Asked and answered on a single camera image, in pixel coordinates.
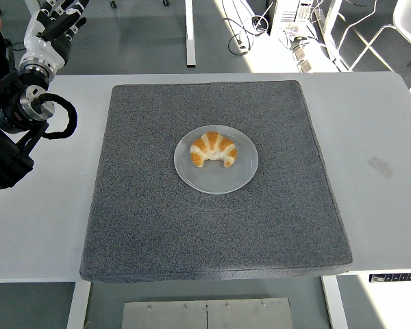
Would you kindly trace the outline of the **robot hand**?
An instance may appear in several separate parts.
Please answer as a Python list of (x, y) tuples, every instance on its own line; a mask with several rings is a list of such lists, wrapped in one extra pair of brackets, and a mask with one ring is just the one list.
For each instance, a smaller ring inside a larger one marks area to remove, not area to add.
[(44, 1), (27, 26), (20, 70), (40, 71), (52, 80), (69, 61), (73, 38), (86, 24), (88, 4), (86, 0)]

